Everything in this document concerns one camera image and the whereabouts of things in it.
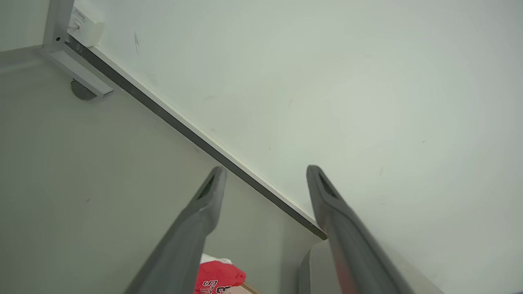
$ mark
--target white electrical box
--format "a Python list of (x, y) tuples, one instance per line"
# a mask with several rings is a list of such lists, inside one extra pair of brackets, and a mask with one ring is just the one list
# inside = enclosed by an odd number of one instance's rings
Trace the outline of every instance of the white electrical box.
[(85, 47), (92, 47), (100, 41), (104, 22), (92, 8), (80, 1), (73, 6), (67, 32)]

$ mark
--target dark baseboard strip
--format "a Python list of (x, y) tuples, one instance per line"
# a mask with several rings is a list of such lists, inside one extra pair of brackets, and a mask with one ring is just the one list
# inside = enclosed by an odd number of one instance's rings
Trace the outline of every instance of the dark baseboard strip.
[(223, 164), (223, 166), (225, 166), (231, 172), (236, 174), (240, 179), (242, 179), (243, 181), (248, 183), (256, 191), (260, 192), (263, 196), (265, 196), (267, 199), (269, 199), (272, 203), (276, 204), (276, 206), (278, 206), (281, 210), (283, 210), (285, 213), (290, 215), (290, 217), (294, 218), (302, 226), (309, 229), (312, 233), (314, 233), (315, 235), (320, 237), (322, 240), (327, 239), (327, 235), (323, 231), (318, 229), (315, 225), (313, 225), (310, 221), (308, 221), (306, 218), (301, 216), (297, 211), (295, 211), (290, 206), (288, 206), (285, 202), (283, 202), (280, 198), (278, 198), (276, 195), (274, 195), (271, 191), (266, 189), (256, 180), (254, 180), (251, 176), (249, 176), (246, 172), (244, 172), (236, 164), (231, 162), (229, 159), (227, 159), (225, 156), (223, 156), (223, 154), (221, 154), (216, 149), (214, 149), (211, 145), (209, 145), (204, 139), (200, 138), (193, 131), (191, 131), (189, 128), (187, 128), (183, 123), (181, 123), (179, 120), (174, 118), (165, 109), (163, 109), (161, 106), (156, 104), (156, 102), (154, 102), (152, 99), (150, 99), (147, 95), (145, 95), (138, 88), (136, 88), (133, 84), (131, 84), (131, 82), (127, 81), (123, 76), (121, 76), (119, 73), (117, 73), (107, 63), (105, 63), (98, 56), (96, 56), (94, 53), (92, 53), (91, 50), (87, 49), (82, 44), (78, 43), (78, 41), (74, 40), (73, 38), (70, 38), (70, 39), (71, 39), (71, 42), (66, 43), (66, 44), (71, 49), (73, 49), (76, 53), (78, 53), (78, 55), (80, 55), (83, 59), (85, 59), (92, 66), (94, 66), (97, 70), (99, 70), (101, 73), (106, 75), (111, 81), (113, 81), (123, 90), (125, 90), (126, 92), (131, 94), (134, 98), (136, 98), (136, 100), (141, 102), (143, 105), (147, 106), (148, 109), (153, 111), (156, 115), (158, 115), (160, 118), (165, 120), (169, 125), (171, 125), (173, 128), (175, 128), (178, 132), (182, 133), (189, 140), (194, 142), (198, 147), (200, 147), (202, 150), (207, 152), (218, 162)]

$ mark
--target caster wheel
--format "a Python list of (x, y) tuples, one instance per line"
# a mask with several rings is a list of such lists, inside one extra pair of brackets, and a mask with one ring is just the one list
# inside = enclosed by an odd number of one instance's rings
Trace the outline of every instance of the caster wheel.
[(89, 91), (89, 89), (84, 87), (77, 80), (71, 81), (71, 90), (73, 91), (74, 95), (78, 97), (78, 99), (80, 100), (87, 101), (96, 97), (96, 95), (93, 92)]

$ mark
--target metal bracket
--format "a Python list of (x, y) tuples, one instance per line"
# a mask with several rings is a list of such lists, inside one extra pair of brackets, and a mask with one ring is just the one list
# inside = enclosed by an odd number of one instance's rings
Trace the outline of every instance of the metal bracket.
[(93, 73), (94, 67), (86, 68), (78, 62), (81, 57), (65, 43), (72, 38), (67, 33), (74, 0), (51, 0), (47, 16), (42, 54), (79, 82), (96, 97), (105, 97), (113, 92), (111, 86)]

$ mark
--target wall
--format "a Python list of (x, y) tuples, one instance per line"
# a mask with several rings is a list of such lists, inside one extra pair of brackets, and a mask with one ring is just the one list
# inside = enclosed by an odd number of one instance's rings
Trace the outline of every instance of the wall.
[[(80, 101), (38, 55), (0, 55), (7, 61), (0, 292), (122, 293), (217, 162), (118, 88)], [(301, 258), (319, 241), (229, 173), (204, 251), (230, 258), (262, 293), (293, 293)]]
[(5, 0), (0, 3), (0, 52), (40, 47), (49, 0)]
[(523, 289), (523, 2), (89, 2), (96, 50), (309, 215), (317, 164), (444, 292)]

